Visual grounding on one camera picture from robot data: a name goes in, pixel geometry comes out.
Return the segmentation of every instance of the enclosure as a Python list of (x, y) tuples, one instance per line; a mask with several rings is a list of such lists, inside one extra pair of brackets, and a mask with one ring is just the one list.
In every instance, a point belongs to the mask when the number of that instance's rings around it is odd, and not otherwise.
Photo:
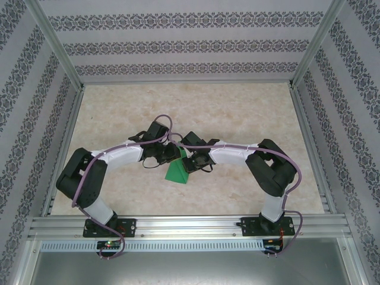
[[(379, 6), (1, 1), (0, 284), (380, 284)], [(278, 237), (237, 227), (264, 202), (247, 168), (179, 184), (169, 165), (135, 163), (100, 194), (134, 237), (99, 259), (105, 239), (83, 236), (58, 176), (76, 149), (122, 143), (162, 113), (206, 141), (270, 138), (299, 165), (289, 251), (266, 256)]]

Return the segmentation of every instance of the perforated metal strip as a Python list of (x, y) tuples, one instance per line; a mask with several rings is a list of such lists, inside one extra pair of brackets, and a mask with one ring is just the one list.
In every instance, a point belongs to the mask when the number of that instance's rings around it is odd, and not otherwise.
[[(43, 241), (41, 252), (94, 252), (96, 240)], [(128, 240), (129, 252), (260, 251), (262, 239), (228, 240)], [(104, 252), (117, 250), (105, 249)]]

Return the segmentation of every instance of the green object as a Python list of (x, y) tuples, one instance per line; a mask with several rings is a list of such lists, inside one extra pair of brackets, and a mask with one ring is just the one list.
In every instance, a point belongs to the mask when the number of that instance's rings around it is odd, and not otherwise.
[(169, 165), (169, 168), (166, 172), (165, 179), (177, 183), (186, 184), (189, 179), (189, 173), (183, 168), (182, 158), (186, 157), (186, 151), (179, 148), (181, 158), (175, 161), (172, 161)]

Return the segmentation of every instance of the floor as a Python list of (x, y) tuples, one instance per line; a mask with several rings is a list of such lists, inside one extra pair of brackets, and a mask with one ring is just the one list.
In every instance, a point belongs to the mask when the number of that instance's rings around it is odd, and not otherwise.
[[(323, 213), (286, 83), (99, 85), (85, 89), (68, 158), (77, 148), (101, 150), (146, 130), (159, 114), (173, 118), (173, 131), (194, 131), (208, 141), (252, 144), (270, 138), (301, 168), (303, 181), (288, 210)], [(101, 196), (123, 215), (258, 214), (264, 192), (247, 167), (216, 165), (190, 175), (187, 184), (165, 180), (168, 164), (144, 169), (129, 164), (107, 174)], [(59, 191), (52, 214), (80, 214)]]

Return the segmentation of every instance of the gray metal panel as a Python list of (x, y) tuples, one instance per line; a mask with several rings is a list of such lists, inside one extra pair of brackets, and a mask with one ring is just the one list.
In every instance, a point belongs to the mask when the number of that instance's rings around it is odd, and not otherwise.
[(112, 261), (94, 253), (41, 252), (32, 284), (350, 284), (336, 239), (298, 240), (287, 254), (131, 252)]

